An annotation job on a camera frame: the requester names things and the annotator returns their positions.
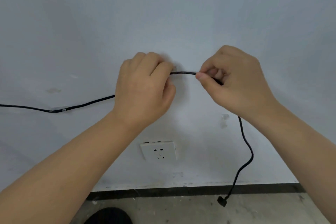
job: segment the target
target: wall outlet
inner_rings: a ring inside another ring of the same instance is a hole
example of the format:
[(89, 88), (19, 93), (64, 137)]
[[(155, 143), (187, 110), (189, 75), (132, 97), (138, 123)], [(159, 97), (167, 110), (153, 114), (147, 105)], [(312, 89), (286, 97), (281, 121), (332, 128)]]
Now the wall outlet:
[(146, 161), (149, 162), (175, 162), (176, 152), (173, 141), (143, 143), (140, 145)]

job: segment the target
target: white wall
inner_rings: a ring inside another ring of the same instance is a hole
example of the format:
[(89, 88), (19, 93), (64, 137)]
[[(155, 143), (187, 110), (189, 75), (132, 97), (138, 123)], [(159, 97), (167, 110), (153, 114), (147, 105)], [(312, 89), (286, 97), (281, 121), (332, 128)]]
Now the white wall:
[[(276, 97), (336, 142), (336, 0), (0, 0), (0, 103), (69, 106), (113, 94), (136, 52), (166, 53), (197, 71), (223, 44), (258, 57)], [(94, 190), (231, 184), (249, 158), (238, 119), (191, 75), (172, 76), (169, 112), (147, 128)], [(113, 100), (60, 114), (0, 108), (0, 189), (102, 118)], [(221, 117), (229, 114), (227, 127)], [(244, 122), (255, 152), (239, 184), (296, 178)], [(174, 165), (145, 162), (139, 144), (174, 140)]]

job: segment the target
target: hand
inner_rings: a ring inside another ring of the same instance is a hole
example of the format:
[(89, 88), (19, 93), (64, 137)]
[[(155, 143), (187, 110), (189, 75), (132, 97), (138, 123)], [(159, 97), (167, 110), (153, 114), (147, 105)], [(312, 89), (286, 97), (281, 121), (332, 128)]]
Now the hand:
[[(220, 86), (211, 77), (224, 85)], [(259, 61), (233, 46), (224, 45), (208, 58), (196, 78), (217, 104), (244, 119), (279, 104)]]
[(121, 65), (112, 114), (128, 128), (142, 131), (170, 107), (176, 88), (173, 64), (157, 53), (139, 52)]

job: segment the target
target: power cord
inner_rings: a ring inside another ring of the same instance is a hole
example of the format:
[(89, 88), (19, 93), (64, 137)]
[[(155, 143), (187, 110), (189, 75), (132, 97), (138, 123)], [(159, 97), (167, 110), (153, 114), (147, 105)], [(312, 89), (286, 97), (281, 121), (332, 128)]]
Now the power cord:
[[(186, 71), (179, 71), (179, 72), (171, 72), (170, 74), (192, 74), (192, 75), (195, 75), (196, 73), (195, 72), (186, 72)], [(223, 85), (223, 82), (221, 82), (220, 80), (216, 79), (216, 78), (213, 78), (219, 85)], [(93, 101), (90, 101), (90, 102), (87, 102), (85, 104), (81, 104), (81, 105), (75, 105), (75, 106), (70, 106), (70, 107), (66, 107), (66, 108), (62, 108), (62, 109), (54, 109), (54, 110), (47, 110), (47, 109), (41, 109), (41, 108), (35, 108), (35, 107), (30, 107), (30, 106), (23, 106), (23, 105), (3, 105), (3, 104), (0, 104), (0, 107), (15, 107), (15, 108), (24, 108), (24, 109), (31, 109), (31, 110), (36, 110), (36, 111), (41, 111), (41, 112), (48, 112), (48, 113), (59, 113), (59, 112), (65, 112), (65, 111), (70, 111), (70, 110), (73, 110), (73, 109), (77, 109), (77, 108), (81, 108), (81, 107), (85, 107), (85, 106), (88, 106), (88, 105), (92, 105), (94, 103), (98, 103), (98, 102), (101, 102), (101, 101), (104, 101), (104, 100), (107, 100), (107, 99), (111, 99), (111, 98), (114, 98), (115, 95), (111, 95), (111, 96), (108, 96), (108, 97), (104, 97), (104, 98), (100, 98), (100, 99), (97, 99), (97, 100), (93, 100)], [(243, 124), (242, 124), (242, 119), (241, 117), (238, 116), (238, 119), (239, 119), (239, 124), (240, 124), (240, 130), (241, 130), (241, 135), (243, 136), (243, 139), (246, 143), (246, 145), (249, 147), (250, 151), (251, 151), (251, 158), (249, 159), (249, 161), (247, 161), (244, 165), (242, 165), (238, 171), (237, 171), (237, 174), (236, 174), (236, 177), (234, 178), (234, 181), (233, 181), (233, 184), (227, 194), (227, 196), (225, 198), (222, 198), (221, 196), (218, 197), (217, 199), (217, 202), (225, 207), (226, 204), (228, 203), (228, 198), (231, 196), (232, 194), (232, 191), (233, 191), (233, 188), (235, 187), (236, 185), (236, 182), (237, 182), (237, 179), (238, 179), (238, 176), (240, 174), (240, 172), (245, 168), (247, 167), (253, 160), (254, 158), (254, 154), (253, 154), (253, 150), (252, 150), (252, 147), (250, 146), (250, 144), (247, 142), (246, 138), (245, 138), (245, 135), (244, 135), (244, 130), (243, 130)]]

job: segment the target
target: forearm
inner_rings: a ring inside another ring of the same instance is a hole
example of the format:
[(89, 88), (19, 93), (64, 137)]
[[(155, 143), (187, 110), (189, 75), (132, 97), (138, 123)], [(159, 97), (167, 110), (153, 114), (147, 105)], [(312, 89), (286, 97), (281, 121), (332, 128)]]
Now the forearm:
[(269, 139), (322, 213), (336, 223), (336, 145), (281, 105), (249, 122)]
[(111, 117), (99, 121), (2, 191), (2, 220), (69, 223), (103, 173), (137, 134)]

